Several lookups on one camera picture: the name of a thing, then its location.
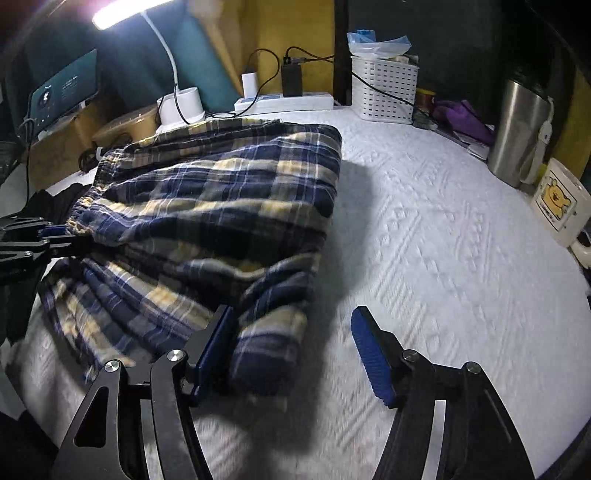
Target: mattress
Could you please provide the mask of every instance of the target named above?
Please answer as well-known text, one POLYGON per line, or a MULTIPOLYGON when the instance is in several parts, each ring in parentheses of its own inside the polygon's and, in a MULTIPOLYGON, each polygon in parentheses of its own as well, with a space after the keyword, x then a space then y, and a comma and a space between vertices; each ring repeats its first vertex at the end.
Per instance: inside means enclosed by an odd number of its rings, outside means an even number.
MULTIPOLYGON (((292 394, 285 404, 211 398, 193 412, 213 477, 371 478, 395 411, 374 397, 351 337, 358 305, 431 362, 480 363, 542 474, 591 417, 591 313, 573 257, 523 194, 433 132, 348 108, 274 116, 339 129, 338 199, 292 394)), ((61 443, 85 386, 38 299, 10 354, 25 405, 61 443)), ((438 402, 425 479, 443 415, 438 402)))

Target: metal pivot bolt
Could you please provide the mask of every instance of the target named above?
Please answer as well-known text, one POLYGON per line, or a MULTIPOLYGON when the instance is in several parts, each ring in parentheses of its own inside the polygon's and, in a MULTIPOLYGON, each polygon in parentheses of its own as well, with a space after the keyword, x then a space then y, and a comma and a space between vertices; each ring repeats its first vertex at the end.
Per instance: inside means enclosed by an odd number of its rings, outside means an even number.
POLYGON ((466 363, 466 370, 468 370, 471 374, 477 375, 482 372, 482 367, 476 362, 468 362, 466 363))
POLYGON ((418 352, 416 350, 405 350, 402 352, 402 358, 404 358, 407 362, 414 362, 418 359, 418 352))
POLYGON ((105 364, 105 371, 108 373, 116 372, 119 369, 120 363, 118 360, 110 360, 105 364))
POLYGON ((168 358, 171 362, 176 362, 177 360, 180 360, 182 357, 184 357, 184 352, 178 349, 171 350, 166 355, 166 358, 168 358))

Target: plastic bag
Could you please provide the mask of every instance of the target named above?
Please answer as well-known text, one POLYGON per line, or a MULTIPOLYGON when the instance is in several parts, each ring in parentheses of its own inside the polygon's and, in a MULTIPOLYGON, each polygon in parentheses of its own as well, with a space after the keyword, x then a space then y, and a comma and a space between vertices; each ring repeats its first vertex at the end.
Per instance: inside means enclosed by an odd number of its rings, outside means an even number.
POLYGON ((368 36, 347 33, 349 50, 356 57, 366 60, 387 60, 409 51, 411 43, 405 35, 394 40, 372 42, 368 36))

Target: lamp light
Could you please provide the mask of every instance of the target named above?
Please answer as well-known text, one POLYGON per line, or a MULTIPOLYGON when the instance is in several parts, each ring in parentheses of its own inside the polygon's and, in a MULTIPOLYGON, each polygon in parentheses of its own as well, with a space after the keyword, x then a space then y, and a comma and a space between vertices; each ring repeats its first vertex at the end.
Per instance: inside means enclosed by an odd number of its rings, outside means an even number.
POLYGON ((148 8, 171 1, 173 0, 115 0, 95 13, 92 22, 99 30, 105 30, 148 8))

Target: white mug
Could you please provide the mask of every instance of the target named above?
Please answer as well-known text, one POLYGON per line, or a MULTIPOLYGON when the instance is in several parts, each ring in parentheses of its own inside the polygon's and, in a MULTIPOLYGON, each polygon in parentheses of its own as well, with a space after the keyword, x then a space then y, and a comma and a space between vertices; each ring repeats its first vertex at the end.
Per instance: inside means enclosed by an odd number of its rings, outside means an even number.
POLYGON ((591 248, 577 241, 591 216, 591 195, 555 158, 548 163, 531 207, 554 239, 563 247, 570 247, 581 265, 591 267, 591 248))

